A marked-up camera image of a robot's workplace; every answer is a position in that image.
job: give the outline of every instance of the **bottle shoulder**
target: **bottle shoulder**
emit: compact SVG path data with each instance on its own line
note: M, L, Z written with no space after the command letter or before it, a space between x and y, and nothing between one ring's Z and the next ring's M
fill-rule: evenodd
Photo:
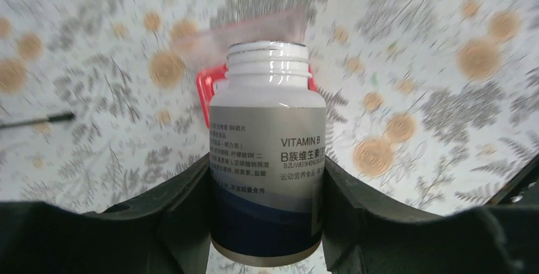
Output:
M211 106L325 107L317 92L298 88L228 88L212 98Z

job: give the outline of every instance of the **red object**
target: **red object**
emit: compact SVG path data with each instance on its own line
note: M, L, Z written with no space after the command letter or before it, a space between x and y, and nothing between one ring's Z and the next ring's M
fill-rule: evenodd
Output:
M210 101L215 95L214 84L220 80L226 79L224 75L226 71L226 65L223 64L209 69L203 69L196 75L196 88L198 89L200 104L202 105L202 111L204 112L204 120L206 121L206 127L208 128L210 128ZM311 91L317 92L317 84L314 78L309 79L308 88Z

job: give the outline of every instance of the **bottle bottom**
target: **bottle bottom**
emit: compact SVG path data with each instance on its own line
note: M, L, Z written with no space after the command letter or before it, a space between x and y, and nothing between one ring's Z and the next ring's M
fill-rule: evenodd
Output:
M231 250L225 249L224 247L220 246L212 238L212 244L214 245L215 249L224 257L237 263L242 263L247 266L256 266L259 268L272 268L276 266L287 266L292 263L298 263L303 259L311 256L317 250L318 246L320 246L321 241L322 239L320 239L315 245L313 245L309 249L306 249L299 253L278 257L259 257L232 252Z

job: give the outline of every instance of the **floral tablecloth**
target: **floral tablecloth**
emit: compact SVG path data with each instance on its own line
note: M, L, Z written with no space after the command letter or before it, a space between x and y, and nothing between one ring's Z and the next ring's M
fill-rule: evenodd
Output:
M539 150L539 0L0 0L0 198L101 211L208 152L170 40L302 7L328 104L328 155L419 209L487 201ZM255 269L325 273L322 250Z

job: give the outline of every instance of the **supplement bottle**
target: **supplement bottle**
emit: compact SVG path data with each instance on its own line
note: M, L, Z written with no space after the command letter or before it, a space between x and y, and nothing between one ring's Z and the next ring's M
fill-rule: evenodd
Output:
M239 263L283 266L322 237L325 101L308 89L305 45L230 46L229 86L210 103L211 235Z

